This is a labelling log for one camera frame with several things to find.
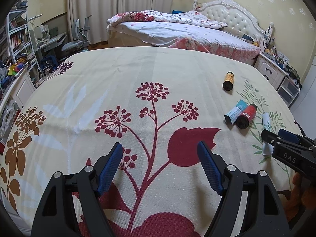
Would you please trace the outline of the white green tube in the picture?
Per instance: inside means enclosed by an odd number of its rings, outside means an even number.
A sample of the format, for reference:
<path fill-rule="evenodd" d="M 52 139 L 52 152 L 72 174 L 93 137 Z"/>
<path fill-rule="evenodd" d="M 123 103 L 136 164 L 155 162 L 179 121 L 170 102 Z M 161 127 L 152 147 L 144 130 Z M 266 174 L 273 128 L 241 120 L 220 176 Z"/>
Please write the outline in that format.
<path fill-rule="evenodd" d="M 273 149 L 274 149 L 274 147 L 269 142 L 269 139 L 267 138 L 269 132 L 271 131 L 271 120 L 270 120 L 270 116 L 268 112 L 262 114 L 262 126 L 263 126 L 263 130 L 261 133 L 262 154 L 267 157 L 273 154 Z"/>

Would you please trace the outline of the red small bottle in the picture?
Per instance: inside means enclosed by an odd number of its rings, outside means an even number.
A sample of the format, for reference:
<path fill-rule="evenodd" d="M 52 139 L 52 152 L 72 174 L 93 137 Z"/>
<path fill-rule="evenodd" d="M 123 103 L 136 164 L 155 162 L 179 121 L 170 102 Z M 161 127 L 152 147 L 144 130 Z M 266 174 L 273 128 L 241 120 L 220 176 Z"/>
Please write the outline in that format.
<path fill-rule="evenodd" d="M 251 121 L 254 119 L 257 113 L 257 106 L 252 103 L 246 107 L 241 115 L 238 116 L 236 120 L 236 125 L 241 130 L 248 128 Z"/>

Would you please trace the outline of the orange label brown bottle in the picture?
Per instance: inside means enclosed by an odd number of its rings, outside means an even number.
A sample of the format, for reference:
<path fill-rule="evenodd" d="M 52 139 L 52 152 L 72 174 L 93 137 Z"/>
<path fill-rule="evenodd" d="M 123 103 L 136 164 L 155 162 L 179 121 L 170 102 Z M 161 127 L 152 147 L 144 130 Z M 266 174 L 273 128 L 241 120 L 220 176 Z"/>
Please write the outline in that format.
<path fill-rule="evenodd" d="M 228 72 L 224 78 L 224 82 L 223 82 L 223 89 L 225 91 L 231 91 L 233 89 L 233 84 L 234 84 L 234 74 L 232 72 Z"/>

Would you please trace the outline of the plastic drawer unit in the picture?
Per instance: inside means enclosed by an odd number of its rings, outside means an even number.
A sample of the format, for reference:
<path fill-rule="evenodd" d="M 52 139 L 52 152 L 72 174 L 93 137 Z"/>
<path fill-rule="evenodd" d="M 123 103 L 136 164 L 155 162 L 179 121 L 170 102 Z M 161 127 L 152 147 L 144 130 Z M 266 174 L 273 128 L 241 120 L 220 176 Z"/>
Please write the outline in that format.
<path fill-rule="evenodd" d="M 277 89 L 285 104 L 290 107 L 300 92 L 299 84 L 295 79 L 285 76 Z"/>

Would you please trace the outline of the white nightstand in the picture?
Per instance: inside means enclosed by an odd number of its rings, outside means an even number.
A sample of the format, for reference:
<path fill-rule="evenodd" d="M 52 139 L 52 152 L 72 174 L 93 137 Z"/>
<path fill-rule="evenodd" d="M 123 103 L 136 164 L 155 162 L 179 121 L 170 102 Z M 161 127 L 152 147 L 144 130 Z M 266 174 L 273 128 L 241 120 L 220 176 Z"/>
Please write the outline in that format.
<path fill-rule="evenodd" d="M 260 53 L 254 67 L 267 79 L 267 81 L 276 89 L 280 87 L 287 73 L 281 69 L 276 62 Z"/>

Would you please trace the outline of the floral cream bedsheet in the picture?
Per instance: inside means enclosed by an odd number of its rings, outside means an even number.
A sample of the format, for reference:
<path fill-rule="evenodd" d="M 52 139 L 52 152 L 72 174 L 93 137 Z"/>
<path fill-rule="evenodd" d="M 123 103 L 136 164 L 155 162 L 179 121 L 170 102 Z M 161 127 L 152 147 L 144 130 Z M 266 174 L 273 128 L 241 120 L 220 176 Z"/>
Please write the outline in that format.
<path fill-rule="evenodd" d="M 233 89 L 223 82 L 232 72 Z M 224 115 L 240 100 L 257 113 L 248 128 Z M 262 154 L 262 114 L 271 130 L 299 128 L 263 75 L 245 63 L 198 51 L 125 47 L 78 53 L 44 81 L 14 120 L 1 156 L 1 200 L 30 230 L 56 172 L 77 173 L 119 142 L 120 162 L 101 199 L 116 236 L 203 236 L 220 197 L 197 143 L 244 172 L 268 172 L 281 200 L 294 171 Z"/>

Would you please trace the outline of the white footboard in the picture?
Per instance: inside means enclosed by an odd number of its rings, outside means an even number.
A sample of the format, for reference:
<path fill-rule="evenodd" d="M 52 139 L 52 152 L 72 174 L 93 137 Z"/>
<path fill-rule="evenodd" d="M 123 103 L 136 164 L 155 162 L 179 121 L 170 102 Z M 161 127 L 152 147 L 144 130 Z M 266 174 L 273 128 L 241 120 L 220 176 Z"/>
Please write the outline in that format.
<path fill-rule="evenodd" d="M 8 85 L 1 100 L 1 155 L 14 120 L 34 92 L 35 87 L 25 66 Z"/>

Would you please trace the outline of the white bed with headboard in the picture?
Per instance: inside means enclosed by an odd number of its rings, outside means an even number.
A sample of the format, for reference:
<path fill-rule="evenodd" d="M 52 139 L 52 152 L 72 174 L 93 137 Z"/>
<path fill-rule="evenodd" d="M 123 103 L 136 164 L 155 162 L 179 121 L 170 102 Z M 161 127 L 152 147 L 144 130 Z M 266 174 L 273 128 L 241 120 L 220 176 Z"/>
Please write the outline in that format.
<path fill-rule="evenodd" d="M 211 29 L 187 24 L 164 22 L 127 22 L 109 26 L 111 47 L 155 46 L 195 50 L 215 54 L 253 65 L 264 50 L 266 32 L 257 18 L 233 0 L 204 3 L 192 11 L 228 24 Z"/>

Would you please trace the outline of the grey desk chair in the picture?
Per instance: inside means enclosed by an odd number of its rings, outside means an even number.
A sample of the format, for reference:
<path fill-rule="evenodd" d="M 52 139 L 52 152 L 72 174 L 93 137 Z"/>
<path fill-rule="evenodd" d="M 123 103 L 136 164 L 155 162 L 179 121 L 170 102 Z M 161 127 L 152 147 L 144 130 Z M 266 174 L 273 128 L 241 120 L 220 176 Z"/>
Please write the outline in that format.
<path fill-rule="evenodd" d="M 84 26 L 80 27 L 80 20 L 76 19 L 72 25 L 73 41 L 62 46 L 61 51 L 65 52 L 82 52 L 86 51 L 90 45 L 88 40 L 88 31 L 90 30 L 89 19 L 92 15 L 85 18 Z"/>

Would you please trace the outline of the grey study desk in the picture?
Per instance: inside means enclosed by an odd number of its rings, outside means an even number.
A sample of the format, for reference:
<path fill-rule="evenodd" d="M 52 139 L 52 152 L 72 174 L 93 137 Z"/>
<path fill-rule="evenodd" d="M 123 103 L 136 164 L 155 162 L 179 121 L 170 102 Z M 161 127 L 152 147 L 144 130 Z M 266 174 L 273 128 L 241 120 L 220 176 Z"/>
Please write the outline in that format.
<path fill-rule="evenodd" d="M 66 32 L 63 32 L 51 38 L 49 31 L 42 32 L 41 28 L 45 29 L 45 27 L 46 25 L 29 30 L 30 42 L 41 70 L 40 62 L 43 60 L 43 52 L 48 52 L 60 46 L 67 37 Z"/>

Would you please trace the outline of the floral quilt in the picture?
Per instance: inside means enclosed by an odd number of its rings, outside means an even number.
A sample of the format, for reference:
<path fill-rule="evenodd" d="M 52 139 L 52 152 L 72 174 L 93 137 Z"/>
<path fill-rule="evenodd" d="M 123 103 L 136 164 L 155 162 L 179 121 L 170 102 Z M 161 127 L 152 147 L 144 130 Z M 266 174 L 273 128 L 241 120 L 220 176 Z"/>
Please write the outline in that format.
<path fill-rule="evenodd" d="M 228 27 L 228 24 L 210 20 L 197 11 L 169 14 L 155 10 L 123 12 L 116 14 L 109 20 L 109 26 L 116 27 L 118 24 L 127 22 L 164 22 L 187 24 L 211 29 Z"/>

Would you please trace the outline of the white bookshelf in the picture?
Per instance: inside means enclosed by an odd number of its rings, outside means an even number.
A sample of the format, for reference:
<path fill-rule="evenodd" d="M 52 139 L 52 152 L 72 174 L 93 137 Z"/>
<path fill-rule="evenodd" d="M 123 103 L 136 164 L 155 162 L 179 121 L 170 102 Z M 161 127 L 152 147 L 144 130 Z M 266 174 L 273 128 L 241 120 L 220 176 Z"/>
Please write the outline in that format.
<path fill-rule="evenodd" d="M 27 2 L 17 0 L 1 25 L 1 61 L 5 66 L 26 66 L 32 73 L 38 61 L 29 34 Z"/>

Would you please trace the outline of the beige curtain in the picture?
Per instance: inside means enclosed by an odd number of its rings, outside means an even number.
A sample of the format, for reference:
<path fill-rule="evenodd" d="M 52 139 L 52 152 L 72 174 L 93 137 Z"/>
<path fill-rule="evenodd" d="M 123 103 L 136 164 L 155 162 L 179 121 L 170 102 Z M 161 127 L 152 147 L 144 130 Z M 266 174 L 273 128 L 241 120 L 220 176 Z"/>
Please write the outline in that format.
<path fill-rule="evenodd" d="M 91 44 L 105 42 L 109 39 L 107 20 L 114 15 L 131 12 L 156 10 L 169 13 L 172 0 L 67 0 L 68 28 L 72 29 L 75 20 L 84 25 L 85 18 L 89 19 L 90 30 L 88 40 Z"/>

